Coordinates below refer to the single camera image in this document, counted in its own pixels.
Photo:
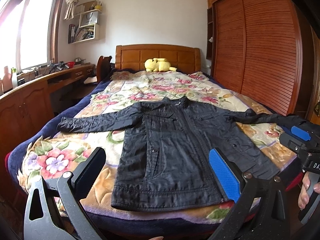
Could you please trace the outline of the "person's right hand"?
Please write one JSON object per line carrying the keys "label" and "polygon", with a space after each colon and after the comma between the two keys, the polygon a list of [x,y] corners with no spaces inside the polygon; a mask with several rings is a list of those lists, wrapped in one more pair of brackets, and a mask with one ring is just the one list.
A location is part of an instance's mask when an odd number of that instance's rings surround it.
{"label": "person's right hand", "polygon": [[307,193],[307,191],[310,187],[310,184],[311,184],[309,174],[310,174],[309,172],[306,172],[304,175],[304,178],[302,180],[301,191],[300,191],[300,194],[298,197],[298,206],[301,210],[306,207],[306,205],[308,204],[309,199],[310,199],[310,197]]}

